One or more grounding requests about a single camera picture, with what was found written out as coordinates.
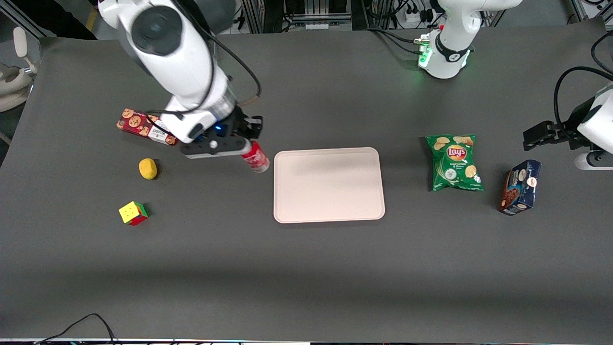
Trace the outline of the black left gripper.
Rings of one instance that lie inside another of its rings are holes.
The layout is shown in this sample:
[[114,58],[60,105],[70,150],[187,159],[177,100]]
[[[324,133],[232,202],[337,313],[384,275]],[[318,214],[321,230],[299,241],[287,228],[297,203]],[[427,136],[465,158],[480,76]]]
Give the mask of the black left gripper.
[[[579,126],[591,120],[595,112],[600,108],[600,105],[592,109],[595,97],[591,97],[580,105],[574,108],[567,120],[562,121],[560,118],[560,107],[558,99],[554,98],[554,118],[556,120],[557,135],[560,141],[569,142],[571,150],[576,150],[580,147],[589,147],[590,150],[600,150],[600,147],[594,144],[586,135],[579,131]],[[523,150],[530,151],[536,147],[542,146],[555,140],[555,124],[552,121],[543,121],[528,130],[523,131]]]

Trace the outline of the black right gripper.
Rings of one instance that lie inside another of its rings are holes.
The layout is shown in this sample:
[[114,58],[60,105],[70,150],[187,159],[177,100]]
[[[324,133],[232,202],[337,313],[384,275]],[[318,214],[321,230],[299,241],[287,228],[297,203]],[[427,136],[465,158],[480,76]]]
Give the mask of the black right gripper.
[[240,136],[247,140],[257,140],[263,129],[263,116],[246,116],[241,107],[235,107],[223,120],[216,123],[219,138]]

